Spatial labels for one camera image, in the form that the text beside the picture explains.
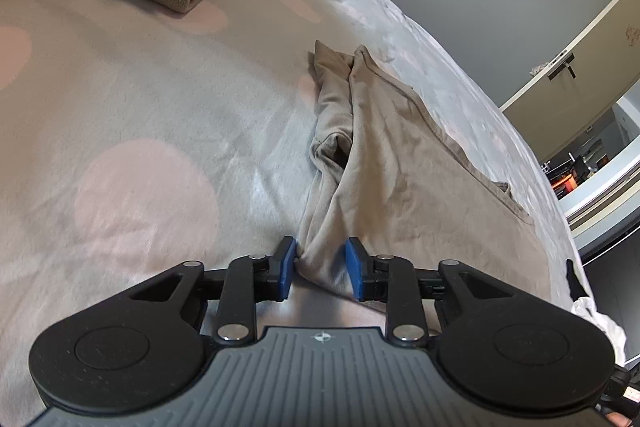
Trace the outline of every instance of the bed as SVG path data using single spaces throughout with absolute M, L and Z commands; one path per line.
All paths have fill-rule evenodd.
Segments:
M 0 0 L 0 424 L 43 408 L 27 358 L 53 322 L 186 259 L 224 267 L 296 235 L 316 39 L 366 45 L 476 168 L 510 184 L 548 255 L 550 301 L 571 308 L 565 261 L 579 258 L 532 153 L 391 1 L 203 0 L 181 15 L 148 0 Z M 297 277 L 258 322 L 384 316 Z

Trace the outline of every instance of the door stain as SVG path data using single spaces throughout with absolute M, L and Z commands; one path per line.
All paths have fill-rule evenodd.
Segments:
M 638 42 L 640 42 L 640 30 L 638 28 L 629 26 L 626 29 L 626 40 L 629 42 L 629 45 L 631 47 L 635 46 Z

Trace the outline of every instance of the door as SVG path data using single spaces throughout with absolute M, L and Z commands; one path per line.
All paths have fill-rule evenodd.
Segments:
M 613 0 L 500 110 L 542 162 L 595 122 L 639 77 L 640 0 Z

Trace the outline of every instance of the crosshair symbol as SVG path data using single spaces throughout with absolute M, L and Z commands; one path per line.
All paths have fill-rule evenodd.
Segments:
M 327 333 L 326 331 L 320 331 L 320 333 L 316 333 L 314 335 L 314 339 L 318 342 L 322 342 L 323 344 L 325 342 L 329 342 L 333 337 L 331 335 L 329 335 L 329 333 Z

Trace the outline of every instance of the bed sheet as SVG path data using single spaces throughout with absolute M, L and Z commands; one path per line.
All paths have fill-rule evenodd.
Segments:
M 552 301 L 571 308 L 577 252 L 529 148 L 389 0 L 203 0 L 184 16 L 147 0 L 0 0 L 0 424 L 42 409 L 28 350 L 53 322 L 185 259 L 223 267 L 296 234 L 316 39 L 366 45 L 478 169 L 510 183 L 548 253 Z M 384 317 L 296 279 L 258 321 Z

